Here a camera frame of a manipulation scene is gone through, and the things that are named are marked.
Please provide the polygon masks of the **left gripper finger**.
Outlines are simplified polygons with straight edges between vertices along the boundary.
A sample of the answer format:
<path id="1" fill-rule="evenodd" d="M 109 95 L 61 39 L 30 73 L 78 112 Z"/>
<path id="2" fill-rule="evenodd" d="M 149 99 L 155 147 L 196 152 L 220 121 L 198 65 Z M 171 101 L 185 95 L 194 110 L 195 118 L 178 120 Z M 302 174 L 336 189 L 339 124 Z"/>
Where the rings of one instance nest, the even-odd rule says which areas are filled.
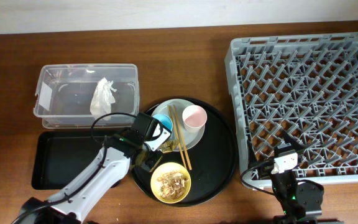
<path id="1" fill-rule="evenodd" d="M 132 157 L 131 169 L 133 169 L 136 166 L 140 166 L 147 159 L 147 156 L 148 156 L 148 150 L 146 149 L 137 150 L 134 156 Z"/>
<path id="2" fill-rule="evenodd" d="M 161 151 L 145 151 L 140 157 L 140 167 L 147 172 L 153 172 L 162 157 Z"/>

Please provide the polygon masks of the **gold snack wrapper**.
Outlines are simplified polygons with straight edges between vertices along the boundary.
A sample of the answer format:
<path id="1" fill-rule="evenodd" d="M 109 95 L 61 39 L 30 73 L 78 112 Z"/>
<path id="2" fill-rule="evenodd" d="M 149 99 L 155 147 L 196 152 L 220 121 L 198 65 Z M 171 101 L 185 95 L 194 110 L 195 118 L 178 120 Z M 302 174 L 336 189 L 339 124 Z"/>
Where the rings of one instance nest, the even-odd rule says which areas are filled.
<path id="1" fill-rule="evenodd" d="M 165 143 L 163 143 L 159 149 L 163 152 L 163 153 L 170 153 L 173 152 L 178 146 L 180 145 L 180 141 L 179 140 L 168 140 Z"/>

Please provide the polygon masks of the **blue cup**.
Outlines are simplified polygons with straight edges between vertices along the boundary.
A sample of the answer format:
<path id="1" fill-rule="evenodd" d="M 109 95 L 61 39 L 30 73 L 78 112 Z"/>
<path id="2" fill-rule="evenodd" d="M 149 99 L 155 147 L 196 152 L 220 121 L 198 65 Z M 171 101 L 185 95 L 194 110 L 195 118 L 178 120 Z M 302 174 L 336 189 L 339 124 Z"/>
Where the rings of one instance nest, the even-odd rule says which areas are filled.
<path id="1" fill-rule="evenodd" d="M 155 114 L 152 117 L 159 120 L 169 131 L 172 131 L 173 123 L 169 116 L 165 114 Z"/>

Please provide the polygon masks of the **yellow bowl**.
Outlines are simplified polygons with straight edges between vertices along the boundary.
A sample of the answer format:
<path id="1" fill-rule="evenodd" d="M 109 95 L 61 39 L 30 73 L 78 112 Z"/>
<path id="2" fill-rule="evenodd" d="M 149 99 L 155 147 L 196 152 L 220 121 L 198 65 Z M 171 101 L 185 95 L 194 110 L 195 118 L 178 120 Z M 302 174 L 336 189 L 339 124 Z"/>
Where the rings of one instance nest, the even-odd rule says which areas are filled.
<path id="1" fill-rule="evenodd" d="M 165 200 L 158 194 L 157 178 L 163 173 L 171 172 L 171 171 L 175 171 L 175 170 L 184 173 L 189 178 L 189 183 L 187 185 L 185 194 L 182 197 L 180 197 L 178 200 L 172 200 L 172 201 Z M 164 163 L 164 164 L 158 166 L 154 170 L 152 177 L 150 179 L 150 186 L 151 186 L 152 193 L 159 201 L 161 201 L 163 203 L 168 203 L 168 204 L 178 203 L 178 202 L 181 202 L 190 192 L 190 189 L 191 189 L 190 173 L 187 171 L 187 169 L 185 167 L 183 167 L 182 165 L 180 165 L 178 163 L 174 163 L 174 162 Z"/>

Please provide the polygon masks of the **wooden chopstick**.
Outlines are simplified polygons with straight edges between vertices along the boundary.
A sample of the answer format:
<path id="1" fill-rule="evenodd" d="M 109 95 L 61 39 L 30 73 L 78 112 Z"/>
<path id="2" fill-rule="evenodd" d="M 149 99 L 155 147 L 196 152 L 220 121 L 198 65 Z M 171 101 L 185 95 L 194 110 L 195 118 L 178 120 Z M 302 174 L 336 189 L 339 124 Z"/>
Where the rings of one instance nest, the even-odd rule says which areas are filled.
<path id="1" fill-rule="evenodd" d="M 179 141 L 178 148 L 179 148 L 180 156 L 181 156 L 181 159 L 182 159 L 182 162 L 183 162 L 183 166 L 187 169 L 186 162 L 185 162 L 185 157 L 183 155 L 183 151 L 182 151 L 182 147 L 181 147 L 181 141 L 180 141 L 178 130 L 177 130 L 177 123 L 176 123 L 176 120 L 175 120 L 174 115 L 173 115 L 173 109 L 171 108 L 170 105 L 168 105 L 167 107 L 168 107 L 168 112 L 169 112 L 170 118 L 171 118 L 171 120 L 173 122 L 173 130 L 174 130 L 174 133 L 175 133 L 175 139 Z"/>
<path id="2" fill-rule="evenodd" d="M 173 108 L 173 113 L 174 113 L 174 116 L 175 116 L 175 120 L 177 122 L 178 134 L 179 134 L 179 138 L 180 138 L 181 145 L 182 145 L 182 148 L 183 148 L 183 152 L 184 152 L 184 155 L 185 155 L 187 167 L 188 167 L 189 170 L 193 170 L 191 162 L 190 162 L 190 158 L 189 158 L 189 155 L 188 155 L 187 147 L 186 147 L 186 144 L 185 144 L 185 138 L 184 138 L 183 133 L 182 133 L 182 128 L 181 128 L 181 125 L 180 125 L 180 121 L 179 121 L 176 106 L 173 105 L 172 108 Z"/>

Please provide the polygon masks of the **food scraps pile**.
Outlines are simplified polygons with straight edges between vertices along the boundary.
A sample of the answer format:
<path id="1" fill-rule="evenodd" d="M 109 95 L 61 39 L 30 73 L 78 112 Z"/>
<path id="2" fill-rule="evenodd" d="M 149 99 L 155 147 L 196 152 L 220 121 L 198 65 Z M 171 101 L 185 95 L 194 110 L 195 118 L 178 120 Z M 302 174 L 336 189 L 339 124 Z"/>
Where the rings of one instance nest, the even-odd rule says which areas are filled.
<path id="1" fill-rule="evenodd" d="M 189 178 L 180 171 L 161 174 L 157 178 L 158 194 L 165 200 L 178 200 L 182 197 L 189 183 Z"/>

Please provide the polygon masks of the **pink cup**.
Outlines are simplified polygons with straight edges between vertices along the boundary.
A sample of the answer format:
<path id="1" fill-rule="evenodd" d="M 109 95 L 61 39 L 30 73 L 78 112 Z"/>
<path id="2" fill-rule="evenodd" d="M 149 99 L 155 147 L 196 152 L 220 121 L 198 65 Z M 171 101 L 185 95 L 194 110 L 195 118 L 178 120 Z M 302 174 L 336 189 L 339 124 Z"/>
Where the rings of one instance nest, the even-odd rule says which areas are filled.
<path id="1" fill-rule="evenodd" d="M 190 133 L 198 132 L 207 122 L 206 111 L 198 105 L 187 106 L 182 112 L 182 120 L 185 129 Z"/>

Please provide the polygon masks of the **white tissue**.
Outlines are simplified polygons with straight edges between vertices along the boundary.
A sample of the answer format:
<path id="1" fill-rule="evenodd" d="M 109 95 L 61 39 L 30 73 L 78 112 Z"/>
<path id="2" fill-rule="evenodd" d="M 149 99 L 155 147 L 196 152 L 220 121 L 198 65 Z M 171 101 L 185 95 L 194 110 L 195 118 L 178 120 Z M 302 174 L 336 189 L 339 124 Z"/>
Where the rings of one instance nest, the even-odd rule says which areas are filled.
<path id="1" fill-rule="evenodd" d="M 113 93 L 117 92 L 117 89 L 112 87 L 113 84 L 113 81 L 107 81 L 106 78 L 98 82 L 89 108 L 92 115 L 104 115 L 111 112 L 111 105 L 116 102 Z"/>

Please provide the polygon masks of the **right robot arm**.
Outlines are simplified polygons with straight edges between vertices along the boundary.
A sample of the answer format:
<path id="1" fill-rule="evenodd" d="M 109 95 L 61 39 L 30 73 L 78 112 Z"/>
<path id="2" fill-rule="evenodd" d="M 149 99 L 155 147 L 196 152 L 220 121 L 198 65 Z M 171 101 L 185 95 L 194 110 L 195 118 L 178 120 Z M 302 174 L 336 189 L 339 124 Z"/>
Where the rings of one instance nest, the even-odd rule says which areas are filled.
<path id="1" fill-rule="evenodd" d="M 274 148 L 272 168 L 268 175 L 272 181 L 273 194 L 279 201 L 283 215 L 273 217 L 275 224 L 330 224 L 339 220 L 318 220 L 322 215 L 324 187 L 312 180 L 298 180 L 293 169 L 298 166 L 301 153 L 306 149 L 283 132 L 284 143 Z"/>

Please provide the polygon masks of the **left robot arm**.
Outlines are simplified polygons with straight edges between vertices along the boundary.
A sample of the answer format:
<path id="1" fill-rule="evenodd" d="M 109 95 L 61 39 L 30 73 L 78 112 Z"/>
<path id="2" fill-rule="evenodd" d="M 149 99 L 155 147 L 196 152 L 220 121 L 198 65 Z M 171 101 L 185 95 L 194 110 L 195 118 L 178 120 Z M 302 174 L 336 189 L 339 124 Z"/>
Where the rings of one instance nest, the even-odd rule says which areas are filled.
<path id="1" fill-rule="evenodd" d="M 161 161 L 160 146 L 172 135 L 172 123 L 145 113 L 129 128 L 105 136 L 93 161 L 68 185 L 45 201 L 23 204 L 14 223 L 83 223 L 103 195 L 133 167 L 153 172 Z"/>

